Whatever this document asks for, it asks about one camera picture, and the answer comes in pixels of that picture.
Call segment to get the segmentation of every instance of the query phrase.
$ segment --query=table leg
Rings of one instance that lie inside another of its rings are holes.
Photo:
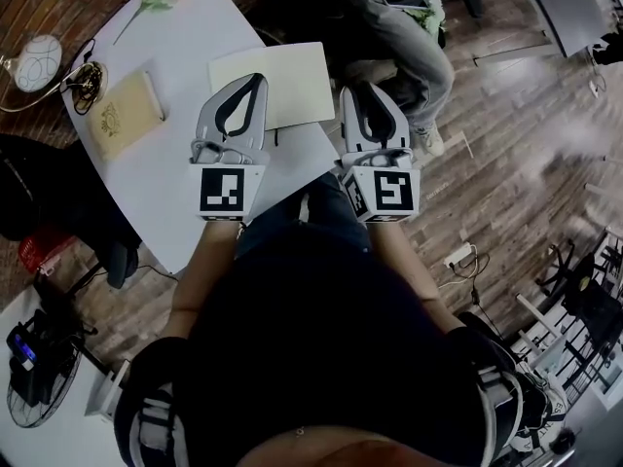
[[[560,52],[560,49],[556,45],[550,43],[547,45],[537,45],[535,47],[525,47],[523,49],[516,49],[514,51],[500,52],[499,54],[485,55],[484,57],[475,57],[474,62],[477,66],[480,67],[483,64],[503,62],[504,60],[538,57],[542,55],[555,55],[559,54]]]

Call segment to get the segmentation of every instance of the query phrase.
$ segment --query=wooden floor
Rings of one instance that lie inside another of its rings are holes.
[[[570,237],[582,252],[604,226],[621,223],[623,207],[583,186],[623,185],[617,168],[600,162],[603,154],[623,158],[623,65],[601,67],[603,78],[582,54],[476,68],[474,56],[546,41],[528,0],[483,1],[480,22],[460,1],[446,5],[446,53],[457,78],[438,120],[444,139],[464,136],[473,158],[459,142],[426,165],[421,215],[406,230],[439,284],[459,280],[442,260],[464,240],[490,255],[477,287],[488,315],[510,335],[528,320],[515,294],[539,301],[533,281],[552,263],[548,243]],[[599,99],[589,90],[591,79],[606,81]],[[72,247],[55,279],[68,287],[92,265],[91,255],[80,244]],[[142,249],[145,264],[157,262]],[[150,269],[140,269],[121,291],[104,278],[81,291],[78,306],[99,331],[89,346],[112,363],[131,357],[163,327],[175,283]],[[453,310],[463,311],[474,309],[470,289],[466,282],[442,294]]]

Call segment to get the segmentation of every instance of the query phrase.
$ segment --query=person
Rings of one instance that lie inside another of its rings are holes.
[[[155,410],[165,403],[183,423],[165,445],[183,430],[186,463],[159,465],[481,465],[477,376],[452,337],[463,328],[401,226],[366,230],[327,173],[240,237],[237,222],[205,225],[162,338],[132,363],[115,415],[122,457],[141,465],[130,404],[148,396],[143,419],[173,422]],[[140,439],[149,467],[158,435]]]
[[[435,120],[450,96],[455,74],[438,44],[445,18],[441,0],[426,2],[428,11],[414,13],[389,7],[383,0],[350,0],[393,52],[398,72],[379,83],[379,87],[407,115],[411,131],[423,149],[441,156],[444,143]]]
[[[607,47],[594,46],[591,56],[600,65],[609,65],[623,60],[623,36],[618,33],[608,33],[602,37]]]

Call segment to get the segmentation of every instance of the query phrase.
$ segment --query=desk lamp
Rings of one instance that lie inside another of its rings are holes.
[[[8,58],[0,53],[0,64],[13,77],[20,90],[30,93],[43,89],[52,81],[58,72],[61,54],[60,43],[54,36],[41,35],[30,40],[18,57]],[[72,89],[76,111],[85,114],[89,107],[101,98],[106,90],[106,83],[106,68],[99,62],[86,61],[64,75],[59,82],[36,100],[19,107],[0,104],[0,111],[5,113],[24,111],[60,90],[61,87],[67,87]]]

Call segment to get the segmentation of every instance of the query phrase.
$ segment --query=power strip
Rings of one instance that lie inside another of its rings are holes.
[[[473,252],[473,246],[469,242],[465,242],[459,249],[444,260],[444,265],[447,269],[450,268],[450,265],[457,265],[458,262],[464,260]]]

